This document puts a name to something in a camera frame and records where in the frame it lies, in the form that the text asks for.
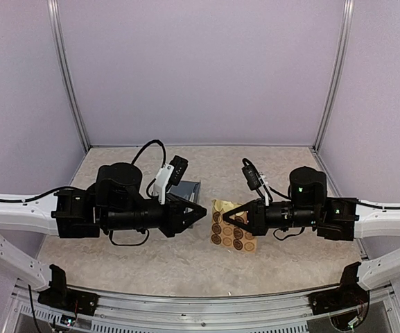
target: beige marbled table surface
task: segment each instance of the beige marbled table surface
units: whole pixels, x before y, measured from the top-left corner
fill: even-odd
[[[104,164],[130,162],[138,148],[94,148],[82,163],[72,185],[87,188]],[[256,198],[241,172],[247,157],[264,172],[271,186],[286,192],[288,175],[303,165],[317,168],[307,148],[253,146],[167,147],[168,161],[177,154],[189,160],[183,180],[201,181],[200,204],[208,215],[175,238],[151,230],[149,241],[136,248],[112,246],[99,239],[47,237],[39,254],[67,272],[72,285],[154,296],[242,296],[279,293],[337,283],[343,268],[360,260],[354,242],[327,241],[306,230],[299,237],[277,241],[269,232],[258,238],[255,254],[213,245],[210,238],[211,201],[245,203]],[[158,147],[139,159],[141,192],[161,163]],[[115,241],[133,243],[138,232],[115,232]]]

